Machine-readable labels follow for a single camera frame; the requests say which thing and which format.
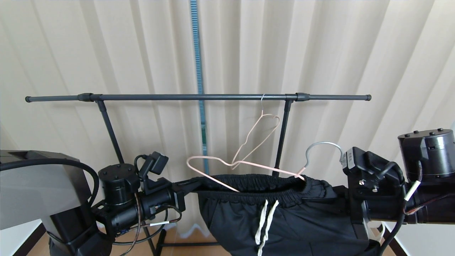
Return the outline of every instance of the drawstring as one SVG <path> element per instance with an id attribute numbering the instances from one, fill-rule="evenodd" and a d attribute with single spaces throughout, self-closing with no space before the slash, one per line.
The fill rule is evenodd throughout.
<path id="1" fill-rule="evenodd" d="M 265 215 L 266 215 L 267 205 L 268 205 L 268 200 L 265 200 L 265 204 L 264 204 L 264 207 L 262 208 L 262 212 L 261 212 L 261 219 L 259 220 L 259 228 L 254 237 L 254 239 L 256 241 L 256 245 L 261 244 L 258 249 L 258 256 L 262 256 L 262 249 L 265 246 L 265 242 L 267 242 L 267 240 L 268 240 L 268 230 L 270 229 L 270 225 L 272 224 L 273 214 L 275 213 L 275 210 L 276 210 L 278 204 L 279 204 L 279 202 L 278 202 L 278 200 L 276 200 L 275 204 L 272 206 L 272 208 L 268 212 L 267 225 L 265 226 L 265 234 L 264 234 L 264 237 L 262 238 L 262 243 L 261 243 L 261 241 L 260 241 L 261 229 L 264 226 Z"/>

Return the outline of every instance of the hanger hook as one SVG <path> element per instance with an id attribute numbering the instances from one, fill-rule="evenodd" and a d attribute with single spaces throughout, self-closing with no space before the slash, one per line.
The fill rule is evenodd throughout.
<path id="1" fill-rule="evenodd" d="M 332 145 L 332 146 L 335 146 L 337 147 L 339 150 L 340 150 L 340 162 L 341 160 L 343 159 L 343 150 L 341 149 L 340 146 L 338 146 L 338 144 L 336 143 L 333 143 L 333 142 L 330 142 L 330 141 L 319 141 L 319 142 L 315 142 L 313 144 L 311 144 L 308 148 L 307 148 L 307 151 L 305 152 L 305 157 L 307 158 L 307 163 L 305 164 L 305 167 L 304 168 L 307 168 L 308 165 L 310 164 L 310 159 L 308 157 L 308 154 L 310 152 L 310 149 L 316 145 L 319 145 L 319 144 L 329 144 L 329 145 Z"/>
<path id="2" fill-rule="evenodd" d="M 261 97 L 261 108 L 262 108 L 261 112 L 262 113 L 264 113 L 264 106 L 262 105 L 262 99 L 264 99 L 264 96 L 265 96 L 265 93 Z"/>

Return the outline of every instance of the wooden floor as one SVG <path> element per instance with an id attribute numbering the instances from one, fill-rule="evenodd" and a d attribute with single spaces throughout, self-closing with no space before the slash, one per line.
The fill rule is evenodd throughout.
<path id="1" fill-rule="evenodd" d="M 213 236 L 205 237 L 198 229 L 195 229 L 193 234 L 187 239 L 182 239 L 177 234 L 177 229 L 172 228 L 167 231 L 165 243 L 191 243 L 191 242 L 216 242 Z M 119 242 L 132 241 L 134 239 L 135 233 L 129 232 L 123 236 L 117 238 Z M 145 234 L 141 232 L 139 239 L 145 237 Z M 158 236 L 153 238 L 153 243 L 156 244 Z M 28 254 L 29 256 L 49 256 L 49 237 L 47 234 L 44 234 L 43 237 L 38 241 L 38 243 L 33 247 L 33 249 Z M 112 246 L 112 256 L 119 256 L 126 250 L 129 246 Z M 142 255 L 152 255 L 152 251 L 148 243 L 145 241 L 140 244 L 136 244 L 128 255 L 131 256 L 142 256 Z M 225 251 L 221 246 L 198 246 L 198 247 L 164 247 L 161 253 L 161 256 L 229 256 L 230 254 Z M 395 256 L 392 249 L 387 247 L 383 256 Z"/>

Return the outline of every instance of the horizontal bar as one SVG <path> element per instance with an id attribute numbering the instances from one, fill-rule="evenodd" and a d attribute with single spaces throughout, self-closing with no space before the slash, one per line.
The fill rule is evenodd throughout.
<path id="1" fill-rule="evenodd" d="M 157 244 L 161 247 L 186 247 L 186 246 L 218 246 L 220 243 L 175 243 L 175 244 Z"/>
<path id="2" fill-rule="evenodd" d="M 39 96 L 25 97 L 27 102 L 47 101 L 172 101 L 172 100 L 365 100 L 369 101 L 371 95 L 311 95 L 307 93 L 294 94 L 91 94 L 83 93 L 71 96 Z"/>

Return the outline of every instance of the beige curtain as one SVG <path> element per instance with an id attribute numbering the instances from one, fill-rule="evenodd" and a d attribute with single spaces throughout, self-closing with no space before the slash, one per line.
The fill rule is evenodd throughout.
<path id="1" fill-rule="evenodd" d="M 396 136 L 455 120 L 454 10 L 451 0 L 198 1 L 204 91 L 371 94 L 370 102 L 293 103 L 281 166 L 299 170 L 320 140 L 400 162 Z M 4 0 L 0 18 L 1 129 L 17 148 L 63 152 L 95 169 L 116 162 L 95 104 L 25 103 L 27 95 L 197 93 L 189 1 Z M 127 162 L 159 151 L 170 158 L 164 177 L 195 175 L 185 160 L 202 152 L 197 102 L 106 104 Z M 283 103 L 264 109 L 282 116 Z M 209 154 L 230 161 L 260 110 L 206 102 Z M 273 124 L 265 120 L 243 154 Z M 278 137 L 249 159 L 273 166 Z M 346 184 L 338 158 L 316 147 L 306 173 Z M 269 173 L 213 162 L 210 172 Z M 182 232 L 201 224 L 195 198 Z"/>

